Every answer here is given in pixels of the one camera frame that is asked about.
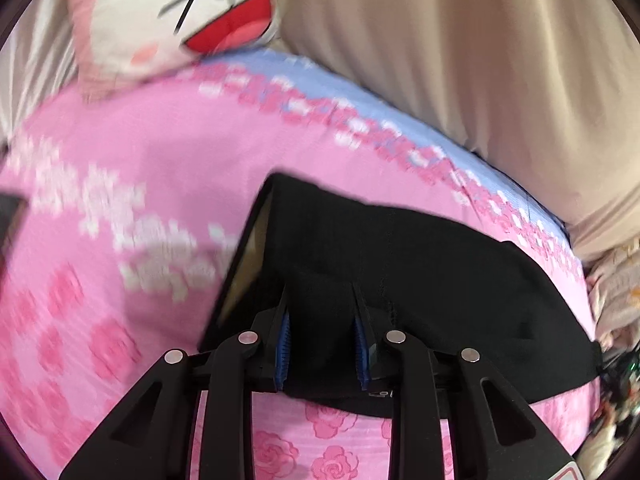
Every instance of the pink bed sheet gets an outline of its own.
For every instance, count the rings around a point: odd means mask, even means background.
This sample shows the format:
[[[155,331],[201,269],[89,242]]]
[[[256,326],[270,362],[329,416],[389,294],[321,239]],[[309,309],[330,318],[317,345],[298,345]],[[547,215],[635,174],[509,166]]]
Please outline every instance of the pink bed sheet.
[[[407,165],[367,137],[392,135],[413,153],[397,132],[372,121],[350,131],[322,116],[292,120],[242,99],[252,78],[242,66],[217,64],[92,106],[71,87],[18,132],[0,186],[31,205],[2,282],[0,412],[47,479],[58,478],[167,349],[195,352],[254,196],[274,168],[514,240],[593,336],[568,248],[540,244],[541,224],[498,215],[497,206],[508,208],[499,194],[480,193],[484,203],[465,198],[482,183],[451,178],[458,168],[440,147],[429,147],[438,164]],[[273,84],[285,98],[296,92]],[[346,111],[357,115],[336,100],[332,114]],[[587,384],[534,409],[574,452],[597,397]],[[442,429],[451,479],[446,422]],[[255,396],[257,480],[383,480],[389,438],[388,420]]]

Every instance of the mattress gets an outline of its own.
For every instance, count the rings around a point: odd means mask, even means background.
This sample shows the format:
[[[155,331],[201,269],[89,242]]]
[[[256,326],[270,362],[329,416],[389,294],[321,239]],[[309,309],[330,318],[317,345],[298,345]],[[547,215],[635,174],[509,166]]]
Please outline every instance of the mattress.
[[[0,412],[47,479],[167,349],[196,352],[274,170],[512,240],[593,338],[581,266],[555,218],[475,155],[308,59],[217,57],[93,105],[71,85],[16,132],[0,173],[0,189],[30,200],[2,279]],[[592,383],[534,409],[575,452],[597,400]],[[386,479],[389,420],[256,394],[253,431],[257,480]],[[446,421],[442,432],[452,479]]]

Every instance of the pink cheek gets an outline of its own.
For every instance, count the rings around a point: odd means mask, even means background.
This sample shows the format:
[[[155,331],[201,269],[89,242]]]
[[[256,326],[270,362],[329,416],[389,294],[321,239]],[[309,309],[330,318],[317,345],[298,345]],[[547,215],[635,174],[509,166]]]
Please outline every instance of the pink cheek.
[[[133,66],[142,65],[151,61],[158,53],[159,44],[151,43],[137,49],[133,56],[131,56],[131,64]]]
[[[257,40],[269,27],[269,20],[259,20],[257,22],[247,23],[244,27],[234,30],[216,47],[216,52],[237,48],[247,43]]]

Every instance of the pillow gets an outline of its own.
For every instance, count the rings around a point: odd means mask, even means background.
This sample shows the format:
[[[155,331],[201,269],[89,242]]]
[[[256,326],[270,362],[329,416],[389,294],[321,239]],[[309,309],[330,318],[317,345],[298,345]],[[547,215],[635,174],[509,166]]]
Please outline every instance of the pillow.
[[[205,54],[265,43],[271,0],[69,0],[82,93],[89,100]]]
[[[640,44],[612,0],[278,0],[290,50],[515,179],[594,260],[640,232]]]

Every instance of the silver screw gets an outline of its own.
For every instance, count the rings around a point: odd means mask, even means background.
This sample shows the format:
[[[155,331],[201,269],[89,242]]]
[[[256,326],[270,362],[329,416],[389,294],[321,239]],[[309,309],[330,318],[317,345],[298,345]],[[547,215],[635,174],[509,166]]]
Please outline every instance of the silver screw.
[[[251,332],[250,330],[248,330],[247,332],[242,332],[238,336],[238,341],[241,342],[243,345],[252,345],[256,341],[258,341],[258,335],[257,333]]]
[[[390,343],[400,344],[405,342],[406,335],[399,330],[389,330],[389,332],[386,333],[386,340]]]
[[[480,360],[480,352],[475,348],[465,348],[460,355],[468,363],[477,363]]]
[[[169,350],[166,354],[164,354],[164,360],[170,365],[175,365],[182,361],[182,351],[180,350]]]

